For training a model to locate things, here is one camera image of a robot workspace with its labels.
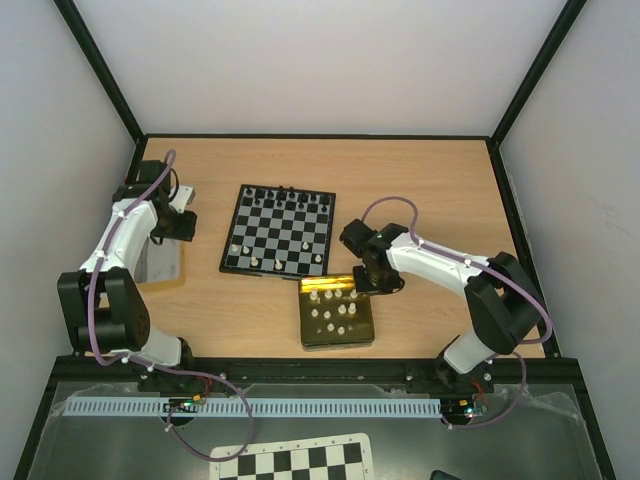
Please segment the gold tin with pieces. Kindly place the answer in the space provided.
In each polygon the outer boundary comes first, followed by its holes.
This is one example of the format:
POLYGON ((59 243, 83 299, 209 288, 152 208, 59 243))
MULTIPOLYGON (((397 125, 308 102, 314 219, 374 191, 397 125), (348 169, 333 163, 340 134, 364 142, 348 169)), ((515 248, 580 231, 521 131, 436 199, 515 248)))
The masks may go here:
POLYGON ((375 340, 370 298, 357 292, 352 275, 302 278, 298 304, 305 350, 367 347, 375 340))

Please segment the black silver chess board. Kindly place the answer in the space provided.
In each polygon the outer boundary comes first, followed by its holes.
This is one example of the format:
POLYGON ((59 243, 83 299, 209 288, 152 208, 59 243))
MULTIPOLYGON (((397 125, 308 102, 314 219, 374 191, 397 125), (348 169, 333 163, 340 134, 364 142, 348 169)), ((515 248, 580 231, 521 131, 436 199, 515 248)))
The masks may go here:
POLYGON ((293 186, 240 186, 219 271, 297 280, 328 273, 336 195, 293 186), (309 244, 303 250, 304 242, 309 244), (237 252, 231 245, 238 246, 237 252), (242 252, 243 246, 250 253, 242 252), (322 262, 316 263, 315 256, 322 262), (250 264, 256 257, 259 265, 250 264), (283 264, 275 269, 275 261, 283 264))

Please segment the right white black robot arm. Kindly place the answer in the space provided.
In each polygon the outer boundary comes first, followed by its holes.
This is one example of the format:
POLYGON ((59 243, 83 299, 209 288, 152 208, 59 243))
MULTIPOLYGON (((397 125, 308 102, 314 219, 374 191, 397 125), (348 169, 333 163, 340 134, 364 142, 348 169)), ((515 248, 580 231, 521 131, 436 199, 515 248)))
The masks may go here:
POLYGON ((340 242, 361 261, 353 268, 356 291, 389 295, 405 284, 404 274, 427 280, 466 301, 471 328, 454 338, 435 360, 435 376, 445 390, 460 390, 480 364, 509 355, 529 332, 548 320, 542 298, 519 261, 501 252, 474 256, 430 242, 407 227, 382 230, 355 219, 340 242))

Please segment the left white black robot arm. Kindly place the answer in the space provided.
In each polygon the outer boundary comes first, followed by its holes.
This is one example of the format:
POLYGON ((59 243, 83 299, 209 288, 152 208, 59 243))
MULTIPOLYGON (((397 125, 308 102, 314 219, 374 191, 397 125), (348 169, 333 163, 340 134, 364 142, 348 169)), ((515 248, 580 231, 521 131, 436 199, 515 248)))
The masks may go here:
POLYGON ((195 192, 180 184, 176 152, 141 163, 130 184, 112 196, 111 216, 89 258, 60 275, 57 292, 73 349, 109 366, 134 363, 149 372, 187 370, 194 359, 188 342, 152 325, 134 281, 147 242, 190 242, 197 215, 188 210, 195 192))

